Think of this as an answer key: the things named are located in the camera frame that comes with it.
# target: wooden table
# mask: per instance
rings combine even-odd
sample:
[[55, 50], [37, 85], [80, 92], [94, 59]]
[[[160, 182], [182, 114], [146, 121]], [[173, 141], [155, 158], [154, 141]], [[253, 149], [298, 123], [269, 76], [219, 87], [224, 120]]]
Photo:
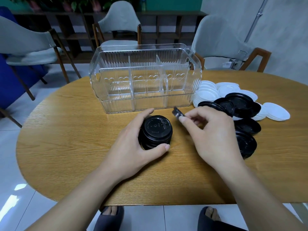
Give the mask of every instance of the wooden table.
[[[247, 165], [282, 202], [308, 202], [308, 87], [265, 73], [205, 71], [204, 80], [236, 82], [259, 103], [286, 108], [291, 119], [261, 120], [257, 150]], [[193, 106], [181, 108], [183, 112]], [[30, 114], [17, 141], [22, 175], [35, 190], [59, 201], [103, 160], [136, 112], [105, 114], [84, 77], [57, 90]], [[195, 151], [171, 109], [155, 110], [173, 126], [169, 153], [116, 187], [108, 205], [229, 204], [233, 196]]]

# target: person's right hand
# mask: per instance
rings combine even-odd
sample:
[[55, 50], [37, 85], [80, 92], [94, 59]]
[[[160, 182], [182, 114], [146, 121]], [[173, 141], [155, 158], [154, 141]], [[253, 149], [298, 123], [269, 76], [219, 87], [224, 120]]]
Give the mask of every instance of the person's right hand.
[[[179, 121], [190, 133], [198, 154], [215, 170], [244, 162], [233, 119], [224, 112], [198, 107], [179, 117]], [[206, 124], [203, 130], [197, 126], [199, 123]]]

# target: clear plastic container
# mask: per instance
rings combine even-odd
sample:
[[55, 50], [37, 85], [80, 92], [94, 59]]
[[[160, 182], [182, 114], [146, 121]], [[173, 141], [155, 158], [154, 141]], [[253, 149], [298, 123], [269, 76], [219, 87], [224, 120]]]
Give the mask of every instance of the clear plastic container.
[[101, 46], [90, 63], [106, 113], [189, 106], [201, 78], [200, 61], [184, 44]]

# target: pink flower pot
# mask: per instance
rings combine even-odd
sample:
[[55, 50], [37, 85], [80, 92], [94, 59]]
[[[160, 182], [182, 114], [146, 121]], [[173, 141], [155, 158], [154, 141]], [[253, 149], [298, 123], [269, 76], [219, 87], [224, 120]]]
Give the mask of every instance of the pink flower pot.
[[101, 12], [102, 7], [100, 6], [100, 3], [98, 0], [92, 0], [91, 1], [92, 7], [93, 7], [93, 12]]
[[63, 9], [65, 10], [65, 12], [73, 12], [73, 9], [71, 7], [71, 4], [67, 1], [64, 1], [62, 3]]
[[40, 12], [42, 11], [42, 9], [40, 8], [40, 6], [33, 0], [28, 1], [29, 6], [31, 7], [31, 9], [33, 10], [33, 12]]

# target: person's left hand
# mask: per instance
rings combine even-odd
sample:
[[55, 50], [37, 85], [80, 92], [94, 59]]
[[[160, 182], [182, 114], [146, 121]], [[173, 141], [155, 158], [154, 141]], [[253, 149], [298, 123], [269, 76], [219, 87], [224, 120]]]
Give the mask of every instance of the person's left hand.
[[164, 155], [170, 145], [162, 143], [156, 148], [143, 150], [138, 142], [138, 135], [143, 120], [152, 112], [153, 108], [147, 109], [137, 116], [118, 135], [113, 146], [107, 153], [103, 165], [111, 167], [119, 179], [124, 180], [136, 174], [143, 166]]

